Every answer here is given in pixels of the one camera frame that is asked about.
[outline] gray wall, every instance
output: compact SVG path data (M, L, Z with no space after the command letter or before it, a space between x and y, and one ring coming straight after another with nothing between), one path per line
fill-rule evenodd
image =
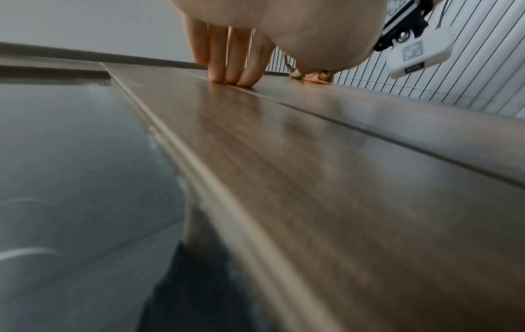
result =
M168 0L0 0L0 40L193 60Z

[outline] gray floor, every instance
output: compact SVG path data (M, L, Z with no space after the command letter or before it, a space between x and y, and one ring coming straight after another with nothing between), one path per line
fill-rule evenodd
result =
M174 171L111 86L0 101L0 331L133 330L181 236Z

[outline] wooden floor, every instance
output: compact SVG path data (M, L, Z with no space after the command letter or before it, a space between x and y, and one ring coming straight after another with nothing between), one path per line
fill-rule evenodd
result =
M524 123L104 66L284 329L525 329Z

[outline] white corrugated panel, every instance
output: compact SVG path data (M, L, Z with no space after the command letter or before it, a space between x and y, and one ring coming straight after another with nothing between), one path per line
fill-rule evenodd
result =
M426 32L436 28L444 5L427 16ZM524 13L525 0L449 0L442 25L452 26L455 43L448 61L394 80L385 50L337 74L335 83L525 118ZM268 69L286 72L281 51Z

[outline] human hand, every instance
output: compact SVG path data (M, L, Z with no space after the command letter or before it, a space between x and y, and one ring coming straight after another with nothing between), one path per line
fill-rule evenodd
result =
M208 65L210 80L251 87L264 74L275 45L305 74L360 64L381 34L387 0L172 2L184 12L195 61Z

